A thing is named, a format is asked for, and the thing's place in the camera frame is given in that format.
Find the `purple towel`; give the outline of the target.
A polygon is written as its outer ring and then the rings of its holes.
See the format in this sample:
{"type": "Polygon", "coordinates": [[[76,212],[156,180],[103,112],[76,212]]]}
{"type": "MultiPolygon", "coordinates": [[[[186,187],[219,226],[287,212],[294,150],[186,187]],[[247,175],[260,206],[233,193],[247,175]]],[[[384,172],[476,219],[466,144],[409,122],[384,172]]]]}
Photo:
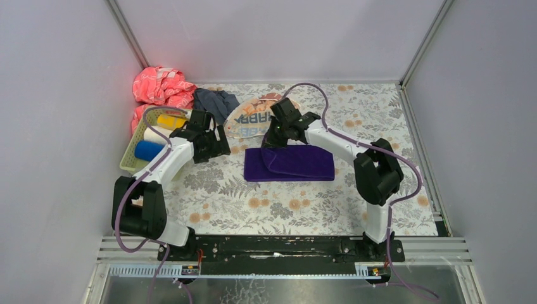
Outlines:
{"type": "Polygon", "coordinates": [[[249,148],[244,157],[244,179],[249,182],[333,181],[333,155],[316,146],[249,148]]]}

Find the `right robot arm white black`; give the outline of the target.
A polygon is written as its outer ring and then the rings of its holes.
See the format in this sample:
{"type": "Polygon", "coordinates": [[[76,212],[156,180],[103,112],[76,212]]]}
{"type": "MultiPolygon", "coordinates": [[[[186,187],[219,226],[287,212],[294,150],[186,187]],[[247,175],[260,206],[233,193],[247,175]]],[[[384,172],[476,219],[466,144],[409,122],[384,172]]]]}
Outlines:
{"type": "Polygon", "coordinates": [[[352,139],[328,126],[320,115],[302,114],[289,98],[276,102],[270,109],[272,116],[263,148],[282,151],[289,141],[297,141],[346,161],[353,167],[357,191],[367,203],[369,221],[365,235],[377,244],[385,242],[390,235],[388,199],[399,191],[404,178],[390,143],[380,139],[366,144],[352,139]]]}

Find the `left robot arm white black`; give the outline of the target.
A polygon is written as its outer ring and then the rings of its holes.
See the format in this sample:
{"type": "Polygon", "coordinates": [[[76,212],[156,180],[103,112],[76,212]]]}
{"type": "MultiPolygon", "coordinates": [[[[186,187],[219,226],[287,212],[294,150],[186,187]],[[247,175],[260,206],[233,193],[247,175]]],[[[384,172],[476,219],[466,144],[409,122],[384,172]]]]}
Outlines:
{"type": "Polygon", "coordinates": [[[183,127],[165,140],[164,148],[138,173],[121,176],[114,185],[111,225],[120,247],[122,234],[142,237],[168,246],[183,247],[191,230],[171,220],[167,213],[164,190],[179,170],[189,162],[203,163],[231,153],[224,128],[212,113],[192,110],[183,127]]]}

